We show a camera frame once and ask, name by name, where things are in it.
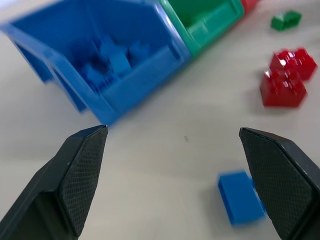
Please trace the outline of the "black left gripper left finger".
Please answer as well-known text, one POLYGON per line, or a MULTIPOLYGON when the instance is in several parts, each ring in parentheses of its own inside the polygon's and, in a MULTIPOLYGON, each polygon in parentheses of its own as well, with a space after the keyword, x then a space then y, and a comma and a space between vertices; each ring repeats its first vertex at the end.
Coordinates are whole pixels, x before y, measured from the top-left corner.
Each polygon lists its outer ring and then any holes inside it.
POLYGON ((77 240, 98 186, 106 125, 69 136, 0 222, 2 240, 77 240))

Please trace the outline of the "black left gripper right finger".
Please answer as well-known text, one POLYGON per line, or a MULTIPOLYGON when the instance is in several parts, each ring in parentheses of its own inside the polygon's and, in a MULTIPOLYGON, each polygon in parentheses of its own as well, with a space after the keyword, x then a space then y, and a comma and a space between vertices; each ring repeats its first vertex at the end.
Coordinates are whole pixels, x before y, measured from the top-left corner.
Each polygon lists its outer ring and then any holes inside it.
POLYGON ((242 127, 256 192, 282 240, 320 238, 320 169, 290 139, 242 127))

